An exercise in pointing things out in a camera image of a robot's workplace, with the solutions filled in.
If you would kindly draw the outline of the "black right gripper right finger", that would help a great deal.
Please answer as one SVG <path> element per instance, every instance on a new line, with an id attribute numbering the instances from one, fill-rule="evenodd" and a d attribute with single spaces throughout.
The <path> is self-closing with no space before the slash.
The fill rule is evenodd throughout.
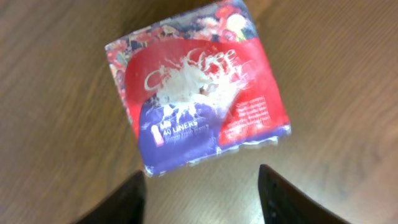
<path id="1" fill-rule="evenodd" d="M 259 167 L 257 185 L 266 224 L 348 224 L 267 164 Z"/>

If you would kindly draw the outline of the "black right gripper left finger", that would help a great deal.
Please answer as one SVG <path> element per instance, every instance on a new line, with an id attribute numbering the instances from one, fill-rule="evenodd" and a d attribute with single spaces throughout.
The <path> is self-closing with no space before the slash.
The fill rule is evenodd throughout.
<path id="1" fill-rule="evenodd" d="M 75 224 L 142 224 L 146 204 L 143 171 L 129 176 L 94 209 L 75 220 Z"/>

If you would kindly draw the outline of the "purple snack pack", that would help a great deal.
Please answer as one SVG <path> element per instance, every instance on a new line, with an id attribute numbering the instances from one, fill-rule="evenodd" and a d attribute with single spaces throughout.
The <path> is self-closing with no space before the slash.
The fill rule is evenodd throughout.
<path id="1" fill-rule="evenodd" d="M 150 177 L 291 132 L 243 1 L 213 2 L 104 49 Z"/>

